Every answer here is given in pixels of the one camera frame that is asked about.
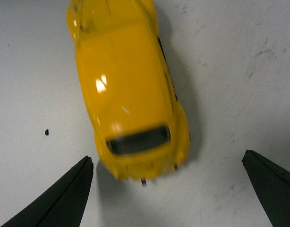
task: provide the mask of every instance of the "black tip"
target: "black tip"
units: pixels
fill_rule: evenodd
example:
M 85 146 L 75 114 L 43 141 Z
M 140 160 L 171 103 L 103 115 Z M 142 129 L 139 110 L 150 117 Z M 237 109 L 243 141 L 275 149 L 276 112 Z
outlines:
M 147 183 L 146 183 L 146 180 L 145 179 L 142 179 L 141 180 L 141 183 L 142 183 L 143 187 L 147 186 Z

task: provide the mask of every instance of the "black object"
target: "black object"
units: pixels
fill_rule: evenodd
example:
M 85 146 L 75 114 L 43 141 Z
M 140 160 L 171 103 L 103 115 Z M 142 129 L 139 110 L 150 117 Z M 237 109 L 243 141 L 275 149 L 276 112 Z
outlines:
M 119 137 L 106 144 L 115 155 L 129 155 L 155 148 L 171 139 L 167 126 L 143 131 L 137 134 Z
M 273 227 L 290 227 L 290 172 L 252 150 L 242 162 Z
M 85 210 L 94 164 L 85 156 L 3 227 L 78 227 Z

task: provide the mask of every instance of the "volkswagen beetle model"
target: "volkswagen beetle model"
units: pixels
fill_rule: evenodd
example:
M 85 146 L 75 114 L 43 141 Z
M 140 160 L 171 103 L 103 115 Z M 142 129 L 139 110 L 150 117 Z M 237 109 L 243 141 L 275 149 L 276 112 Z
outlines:
M 118 180 L 155 179 L 185 162 L 190 136 L 152 0 L 72 0 L 77 71 L 100 160 Z

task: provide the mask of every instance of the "white surface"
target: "white surface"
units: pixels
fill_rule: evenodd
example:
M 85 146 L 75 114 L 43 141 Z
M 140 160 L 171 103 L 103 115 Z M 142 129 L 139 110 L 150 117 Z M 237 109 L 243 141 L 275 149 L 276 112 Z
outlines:
M 68 2 L 0 0 L 0 225 L 89 155 L 83 227 L 271 227 L 241 160 L 253 149 L 290 171 L 290 0 L 155 3 L 192 145 L 143 188 L 98 164 Z

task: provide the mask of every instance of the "rear window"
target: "rear window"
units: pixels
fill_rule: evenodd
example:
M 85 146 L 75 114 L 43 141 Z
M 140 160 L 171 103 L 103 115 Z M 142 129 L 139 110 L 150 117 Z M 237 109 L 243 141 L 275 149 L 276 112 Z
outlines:
M 149 150 L 162 145 L 171 139 L 170 130 L 162 126 L 138 134 L 119 137 L 106 144 L 115 155 L 127 155 Z

